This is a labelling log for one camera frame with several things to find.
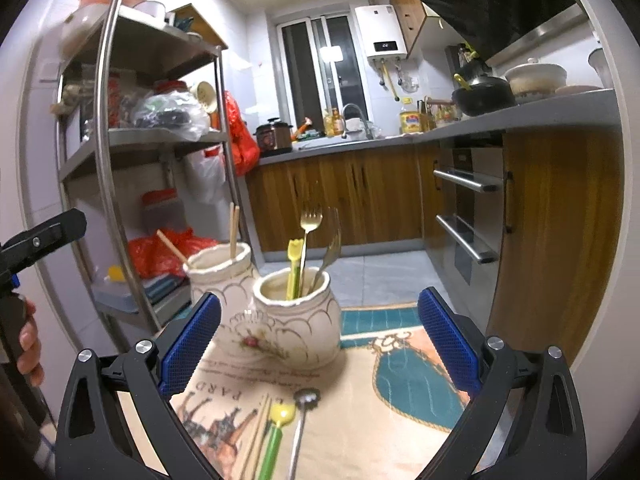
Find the fork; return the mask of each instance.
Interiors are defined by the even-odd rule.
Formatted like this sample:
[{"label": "fork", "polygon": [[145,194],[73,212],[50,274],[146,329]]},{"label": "fork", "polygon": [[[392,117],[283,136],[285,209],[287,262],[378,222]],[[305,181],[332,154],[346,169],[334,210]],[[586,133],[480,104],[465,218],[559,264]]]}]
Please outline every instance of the fork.
[{"label": "fork", "polygon": [[300,284],[298,285],[297,298],[302,296],[305,282],[305,262],[306,262],[306,237],[320,227],[322,223],[322,206],[319,203],[311,206],[309,202],[303,202],[302,214],[300,215],[300,227],[305,232],[305,238],[302,243],[302,256],[300,257]]},{"label": "fork", "polygon": [[322,273],[329,267],[331,264],[335,263],[335,261],[340,258],[340,252],[342,252],[342,232],[340,231],[340,217],[338,216],[338,210],[333,208],[333,225],[334,225],[334,236],[331,238],[331,242],[329,246],[326,248],[326,252],[324,253],[324,258],[322,259],[322,265],[316,275],[314,277],[309,290],[306,292],[307,294],[311,294],[313,290],[316,288],[318,284],[318,280],[322,276]]}]

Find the human hand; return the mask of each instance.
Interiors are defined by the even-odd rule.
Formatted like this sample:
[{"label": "human hand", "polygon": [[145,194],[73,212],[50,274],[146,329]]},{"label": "human hand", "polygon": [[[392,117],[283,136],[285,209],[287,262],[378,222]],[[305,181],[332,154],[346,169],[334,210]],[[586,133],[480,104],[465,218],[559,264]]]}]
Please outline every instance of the human hand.
[{"label": "human hand", "polygon": [[24,350],[23,354],[18,358],[18,371],[23,374],[29,374],[31,385],[40,386],[44,380],[44,370],[40,364],[40,352],[42,344],[38,338],[38,326],[33,314],[36,312],[36,306],[31,301],[25,301],[27,305],[27,321],[25,322],[18,340],[20,346]]}]

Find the window pane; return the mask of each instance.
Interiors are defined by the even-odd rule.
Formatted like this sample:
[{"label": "window pane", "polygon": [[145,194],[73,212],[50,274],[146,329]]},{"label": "window pane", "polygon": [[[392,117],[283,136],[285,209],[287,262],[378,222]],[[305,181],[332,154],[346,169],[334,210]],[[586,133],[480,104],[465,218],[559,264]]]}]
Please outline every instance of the window pane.
[{"label": "window pane", "polygon": [[[367,106],[362,90],[362,80],[360,79],[360,69],[358,67],[358,59],[356,58],[356,49],[351,38],[349,21],[346,16],[338,16],[337,18],[327,19],[326,25],[329,29],[331,44],[333,46],[340,46],[342,50],[343,60],[335,63],[340,93],[342,94],[342,103],[358,105],[362,113],[368,118]],[[351,119],[357,116],[357,113],[350,108],[347,110],[345,119]]]},{"label": "window pane", "polygon": [[306,33],[306,23],[296,23],[282,28],[284,51],[291,81],[291,94],[296,124],[300,126],[305,117],[311,119],[314,128],[322,130],[322,110],[316,85],[314,60],[311,56],[311,45]]},{"label": "window pane", "polygon": [[318,51],[318,60],[320,63],[320,75],[322,79],[322,89],[324,91],[324,100],[331,108],[338,107],[338,99],[335,96],[334,78],[331,74],[331,63],[324,61],[321,55],[321,48],[326,46],[326,38],[324,36],[324,28],[322,28],[321,20],[312,20],[311,27],[314,30],[314,39],[316,41],[316,49]]}]

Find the window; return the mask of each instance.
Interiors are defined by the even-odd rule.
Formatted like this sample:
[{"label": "window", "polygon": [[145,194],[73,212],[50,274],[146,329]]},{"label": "window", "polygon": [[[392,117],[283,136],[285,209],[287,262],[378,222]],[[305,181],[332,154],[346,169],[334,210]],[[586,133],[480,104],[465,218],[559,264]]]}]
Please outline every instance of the window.
[{"label": "window", "polygon": [[[324,130],[322,117],[345,104],[360,107],[368,118],[367,104],[348,14],[304,18],[278,26],[284,67],[289,120],[296,126],[305,117]],[[357,117],[350,108],[345,119]]]}]

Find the utensil holder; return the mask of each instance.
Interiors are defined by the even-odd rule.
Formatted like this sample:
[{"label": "utensil holder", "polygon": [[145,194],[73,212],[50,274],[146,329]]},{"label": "utensil holder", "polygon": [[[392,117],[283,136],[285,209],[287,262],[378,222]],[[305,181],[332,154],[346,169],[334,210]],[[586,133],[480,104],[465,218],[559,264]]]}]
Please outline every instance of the utensil holder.
[{"label": "utensil holder", "polygon": [[260,278],[251,261],[251,247],[238,243],[236,257],[230,259],[229,244],[201,250],[188,259],[184,272],[191,282],[191,302],[196,304],[205,292],[212,292],[222,307],[221,324],[228,324],[244,312],[252,300],[255,281]]},{"label": "utensil holder", "polygon": [[[317,267],[305,269],[311,283]],[[248,309],[220,326],[216,341],[242,362],[277,359],[294,370],[313,370],[329,364],[340,351],[340,306],[327,272],[310,294],[286,301],[289,267],[272,272],[254,284]]]}]

